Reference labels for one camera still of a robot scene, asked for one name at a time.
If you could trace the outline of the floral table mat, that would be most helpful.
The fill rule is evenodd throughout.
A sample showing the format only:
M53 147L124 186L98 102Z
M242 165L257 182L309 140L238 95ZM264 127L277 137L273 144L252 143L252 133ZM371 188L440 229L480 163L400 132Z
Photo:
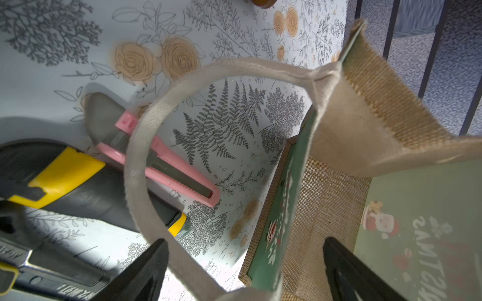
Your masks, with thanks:
M109 94L135 113L163 117L165 143L216 182L213 208L180 193L194 231L191 260L220 272L245 252L249 223L235 219L266 186L283 141L310 98L300 87L258 75L211 77L229 58L296 65L328 63L341 46L346 1L2 1L1 142L60 140L89 154L86 103Z

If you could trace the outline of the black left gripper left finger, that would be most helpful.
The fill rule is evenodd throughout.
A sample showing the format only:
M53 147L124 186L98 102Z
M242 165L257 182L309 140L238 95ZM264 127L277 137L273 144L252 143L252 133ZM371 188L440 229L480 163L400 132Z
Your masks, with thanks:
M156 240L111 283L92 299L158 300L168 267L169 249L164 239Z

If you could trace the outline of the yellow black utility knife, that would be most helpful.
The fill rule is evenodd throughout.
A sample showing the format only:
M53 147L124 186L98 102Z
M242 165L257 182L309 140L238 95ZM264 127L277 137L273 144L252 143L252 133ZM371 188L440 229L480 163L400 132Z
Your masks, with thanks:
M19 140L1 146L1 199L138 230L129 213L123 172L55 141Z

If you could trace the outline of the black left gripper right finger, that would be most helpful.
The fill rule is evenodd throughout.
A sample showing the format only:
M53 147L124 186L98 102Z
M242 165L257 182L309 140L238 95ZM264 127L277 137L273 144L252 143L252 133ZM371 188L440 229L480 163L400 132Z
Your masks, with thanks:
M333 300L404 300L336 238L325 239L323 256Z

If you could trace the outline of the black yellow box cutter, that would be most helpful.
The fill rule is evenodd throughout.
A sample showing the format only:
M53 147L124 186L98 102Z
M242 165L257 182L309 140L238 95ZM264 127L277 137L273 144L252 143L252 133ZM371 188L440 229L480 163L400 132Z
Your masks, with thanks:
M1 295L16 288L64 300L91 300L110 275L44 242L29 227L23 206L1 202Z

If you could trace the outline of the green jute Christmas bag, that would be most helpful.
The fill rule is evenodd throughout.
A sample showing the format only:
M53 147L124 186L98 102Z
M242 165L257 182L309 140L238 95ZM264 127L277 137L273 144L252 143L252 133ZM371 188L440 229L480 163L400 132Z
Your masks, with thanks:
M124 166L128 208L150 244L168 243L168 268L197 300L327 300L325 261L315 249L328 237L355 244L355 220L374 177L481 158L479 137L446 130L365 39L355 21L336 62L314 70L256 58L218 61L175 82L144 113L129 139ZM227 292L173 238L148 199L151 143L183 99L215 81L252 76L306 90L312 105L281 155L239 278Z

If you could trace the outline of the pink snap-off cutter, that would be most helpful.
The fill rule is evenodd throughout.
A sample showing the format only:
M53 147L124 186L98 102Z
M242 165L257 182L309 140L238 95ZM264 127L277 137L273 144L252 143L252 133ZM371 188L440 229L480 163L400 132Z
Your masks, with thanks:
M85 103L85 121L87 132L98 150L124 165L129 139L138 125L136 114L107 95L96 93ZM151 143L145 174L147 178L206 206L214 207L220 201L218 188L158 137Z

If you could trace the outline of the wooden two-tier shelf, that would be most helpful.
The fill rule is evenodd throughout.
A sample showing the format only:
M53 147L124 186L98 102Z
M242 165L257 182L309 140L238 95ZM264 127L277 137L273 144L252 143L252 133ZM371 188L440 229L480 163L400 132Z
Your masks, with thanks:
M262 8L262 9L268 9L277 2L277 0L251 0L253 5Z

